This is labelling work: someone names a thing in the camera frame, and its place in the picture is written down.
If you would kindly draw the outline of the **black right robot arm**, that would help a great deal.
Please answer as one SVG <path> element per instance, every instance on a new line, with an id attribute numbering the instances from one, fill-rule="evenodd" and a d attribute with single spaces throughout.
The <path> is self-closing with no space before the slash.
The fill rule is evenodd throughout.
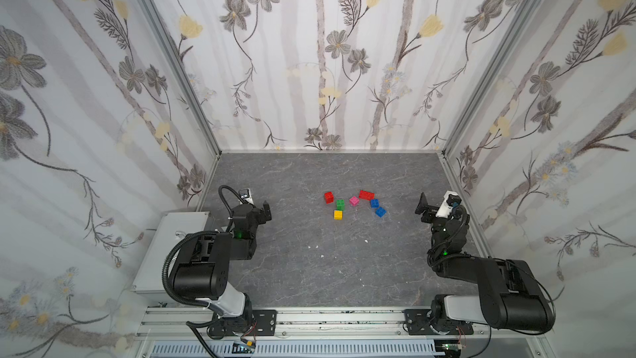
<path id="1" fill-rule="evenodd" d="M 477 286 L 475 296 L 435 296 L 427 319 L 432 329 L 444 333 L 477 323 L 529 336 L 553 329 L 556 309 L 526 262 L 465 252 L 470 214 L 459 195 L 448 191 L 434 206 L 422 194 L 415 213 L 431 227 L 430 269 L 440 278 Z"/>

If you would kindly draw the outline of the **long red lego brick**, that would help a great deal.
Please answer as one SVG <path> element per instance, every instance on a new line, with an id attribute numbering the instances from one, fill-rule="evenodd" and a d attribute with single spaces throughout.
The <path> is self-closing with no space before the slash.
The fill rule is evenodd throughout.
<path id="1" fill-rule="evenodd" d="M 366 200 L 366 201 L 371 201 L 374 200 L 375 195 L 372 192 L 367 192 L 365 190 L 361 190 L 359 192 L 359 199 L 360 200 Z"/>

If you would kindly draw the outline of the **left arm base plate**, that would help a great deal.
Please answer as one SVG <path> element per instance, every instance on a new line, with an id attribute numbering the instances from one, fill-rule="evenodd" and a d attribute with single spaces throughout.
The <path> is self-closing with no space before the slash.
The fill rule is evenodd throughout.
<path id="1" fill-rule="evenodd" d="M 206 333 L 213 340 L 220 340 L 226 336 L 274 336 L 277 319 L 277 310 L 253 310 L 241 317 L 215 318 Z"/>

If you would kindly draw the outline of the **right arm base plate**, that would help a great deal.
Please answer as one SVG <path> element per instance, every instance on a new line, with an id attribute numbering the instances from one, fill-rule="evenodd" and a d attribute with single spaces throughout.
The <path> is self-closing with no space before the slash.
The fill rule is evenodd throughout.
<path id="1" fill-rule="evenodd" d="M 473 335 L 470 323 L 447 318 L 444 314 L 436 317 L 429 308 L 411 308 L 403 311 L 404 327 L 409 336 L 464 336 Z"/>

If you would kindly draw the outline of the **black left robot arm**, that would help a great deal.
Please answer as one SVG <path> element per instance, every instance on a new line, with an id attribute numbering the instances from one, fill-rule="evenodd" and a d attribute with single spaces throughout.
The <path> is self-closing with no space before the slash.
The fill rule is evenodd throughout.
<path id="1" fill-rule="evenodd" d="M 249 202 L 230 211 L 230 230 L 203 230 L 178 242 L 162 265 L 162 286 L 177 303 L 206 308 L 213 319 L 205 327 L 212 338 L 246 334 L 256 325 L 246 293 L 230 284 L 230 263 L 251 260 L 258 227 L 273 219 L 271 207 Z"/>

